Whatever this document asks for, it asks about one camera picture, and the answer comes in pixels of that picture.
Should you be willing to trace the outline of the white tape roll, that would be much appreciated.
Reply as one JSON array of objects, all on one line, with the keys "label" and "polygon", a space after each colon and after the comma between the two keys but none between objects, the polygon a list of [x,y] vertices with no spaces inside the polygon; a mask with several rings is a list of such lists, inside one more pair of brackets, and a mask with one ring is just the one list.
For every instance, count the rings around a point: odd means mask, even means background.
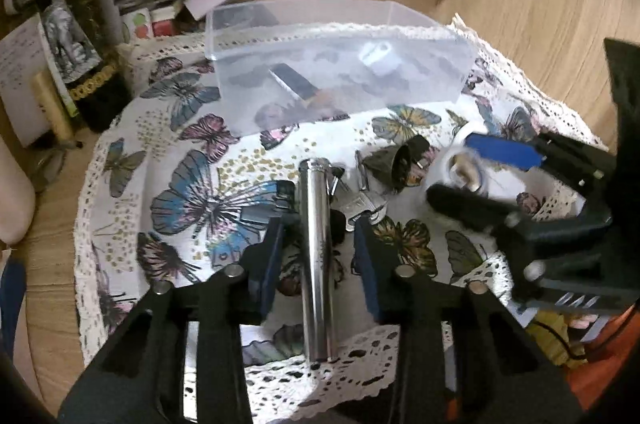
[{"label": "white tape roll", "polygon": [[465,146],[451,146],[442,152],[431,167],[434,184],[484,194],[487,175],[480,156]]}]

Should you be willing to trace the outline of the silver metal tube flashlight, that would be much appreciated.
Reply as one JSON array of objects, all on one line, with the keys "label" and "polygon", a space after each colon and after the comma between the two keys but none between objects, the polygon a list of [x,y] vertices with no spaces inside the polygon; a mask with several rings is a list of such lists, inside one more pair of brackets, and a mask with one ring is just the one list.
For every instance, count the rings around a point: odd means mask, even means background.
[{"label": "silver metal tube flashlight", "polygon": [[307,158],[298,168],[304,345],[310,364],[330,361],[336,355],[329,170],[325,158]]}]

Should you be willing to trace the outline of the white travel plug adapter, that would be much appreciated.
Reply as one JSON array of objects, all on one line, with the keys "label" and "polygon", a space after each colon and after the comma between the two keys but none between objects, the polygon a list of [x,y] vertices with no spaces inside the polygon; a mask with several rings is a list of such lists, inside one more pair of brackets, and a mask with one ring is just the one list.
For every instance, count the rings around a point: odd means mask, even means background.
[{"label": "white travel plug adapter", "polygon": [[395,72],[401,58],[391,43],[366,43],[358,54],[359,61],[374,75],[381,77]]}]

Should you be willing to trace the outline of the black gold lighter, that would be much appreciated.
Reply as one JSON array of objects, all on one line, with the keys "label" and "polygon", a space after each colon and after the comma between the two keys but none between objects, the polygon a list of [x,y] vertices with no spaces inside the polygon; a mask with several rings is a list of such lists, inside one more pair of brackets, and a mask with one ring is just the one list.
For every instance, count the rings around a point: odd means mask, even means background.
[{"label": "black gold lighter", "polygon": [[329,92],[314,86],[288,64],[278,63],[270,66],[269,73],[283,89],[304,106],[327,106],[332,101]]}]

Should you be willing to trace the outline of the dark small bell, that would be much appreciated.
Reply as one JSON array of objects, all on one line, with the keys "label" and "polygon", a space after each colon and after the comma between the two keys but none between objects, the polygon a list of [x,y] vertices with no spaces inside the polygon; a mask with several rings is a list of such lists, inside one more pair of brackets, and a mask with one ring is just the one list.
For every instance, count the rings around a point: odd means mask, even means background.
[{"label": "dark small bell", "polygon": [[420,168],[424,154],[430,149],[430,143],[421,135],[416,135],[403,144],[392,144],[377,150],[362,162],[377,181],[393,192],[401,192],[409,185],[413,166]]}]

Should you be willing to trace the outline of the butterfly print lace cloth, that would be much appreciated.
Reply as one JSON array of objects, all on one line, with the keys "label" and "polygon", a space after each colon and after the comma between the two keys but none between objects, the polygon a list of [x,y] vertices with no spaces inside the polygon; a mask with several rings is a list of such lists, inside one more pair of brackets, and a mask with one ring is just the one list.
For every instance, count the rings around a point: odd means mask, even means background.
[{"label": "butterfly print lace cloth", "polygon": [[[96,143],[79,199],[75,282],[84,358],[94,358],[154,282],[182,288],[206,281],[261,241],[265,224],[246,222],[242,213],[285,198],[300,162],[326,158],[354,168],[358,154],[416,135],[428,143],[423,162],[411,170],[404,192],[378,211],[374,232],[435,280],[457,286],[481,280],[508,302],[511,278],[495,241],[420,205],[428,166],[473,132],[520,139],[548,130],[587,144],[596,136],[461,19],[451,26],[477,51],[456,101],[340,113],[240,137],[220,102],[200,101],[215,77],[194,66],[137,96]],[[306,363],[298,259],[296,248],[285,251],[267,319],[241,331],[258,423],[313,418],[343,402],[371,399],[395,375],[399,331],[368,314],[350,243],[334,251],[337,359]]]}]

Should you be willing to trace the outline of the cream pillar candle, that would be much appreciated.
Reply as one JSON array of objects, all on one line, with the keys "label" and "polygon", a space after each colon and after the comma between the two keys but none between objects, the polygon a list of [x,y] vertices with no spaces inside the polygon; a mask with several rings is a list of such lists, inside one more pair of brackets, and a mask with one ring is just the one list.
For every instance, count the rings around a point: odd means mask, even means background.
[{"label": "cream pillar candle", "polygon": [[36,210],[36,192],[4,140],[0,148],[0,238],[12,246],[28,233]]}]

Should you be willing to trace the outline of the clear plastic storage box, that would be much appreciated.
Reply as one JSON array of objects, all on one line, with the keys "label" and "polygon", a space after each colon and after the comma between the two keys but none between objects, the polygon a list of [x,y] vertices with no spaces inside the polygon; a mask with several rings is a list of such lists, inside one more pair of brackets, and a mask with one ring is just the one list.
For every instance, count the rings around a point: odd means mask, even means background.
[{"label": "clear plastic storage box", "polygon": [[[401,58],[378,77],[358,58],[366,43],[391,43]],[[219,114],[236,136],[386,106],[457,100],[477,56],[452,28],[398,2],[264,0],[206,16],[205,54],[220,87]],[[304,106],[269,73],[285,63],[332,95]]]}]

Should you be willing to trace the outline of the yellow wooden stick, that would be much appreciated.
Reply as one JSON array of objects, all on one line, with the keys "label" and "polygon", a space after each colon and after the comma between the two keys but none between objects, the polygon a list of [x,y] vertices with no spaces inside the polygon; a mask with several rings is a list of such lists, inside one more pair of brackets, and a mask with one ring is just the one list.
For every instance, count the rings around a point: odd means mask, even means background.
[{"label": "yellow wooden stick", "polygon": [[34,75],[32,90],[58,143],[63,147],[73,147],[76,144],[74,129],[48,70]]}]

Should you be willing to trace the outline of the dark wine bottle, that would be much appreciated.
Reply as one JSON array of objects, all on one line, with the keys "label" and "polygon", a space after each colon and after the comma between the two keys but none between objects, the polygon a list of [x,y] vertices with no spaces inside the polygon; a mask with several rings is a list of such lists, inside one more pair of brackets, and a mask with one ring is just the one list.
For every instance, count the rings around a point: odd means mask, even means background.
[{"label": "dark wine bottle", "polygon": [[81,119],[104,132],[130,103],[99,0],[36,0],[55,69]]}]

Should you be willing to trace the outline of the white handwritten note paper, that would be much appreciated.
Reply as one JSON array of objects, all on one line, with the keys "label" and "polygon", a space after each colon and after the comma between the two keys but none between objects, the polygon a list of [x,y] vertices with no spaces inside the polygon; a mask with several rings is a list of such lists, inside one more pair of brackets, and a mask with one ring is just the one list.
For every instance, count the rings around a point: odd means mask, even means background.
[{"label": "white handwritten note paper", "polygon": [[34,14],[1,40],[1,99],[24,148],[50,129],[32,90],[32,78],[48,68],[39,27],[39,14]]}]

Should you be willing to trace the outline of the stack of small boxes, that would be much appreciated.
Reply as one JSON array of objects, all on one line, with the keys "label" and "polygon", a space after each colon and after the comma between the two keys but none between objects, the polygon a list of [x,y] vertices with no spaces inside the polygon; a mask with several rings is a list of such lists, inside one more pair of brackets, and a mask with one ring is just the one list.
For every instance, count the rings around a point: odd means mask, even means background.
[{"label": "stack of small boxes", "polygon": [[154,24],[174,20],[183,0],[114,0],[125,43],[150,40],[156,36]]}]

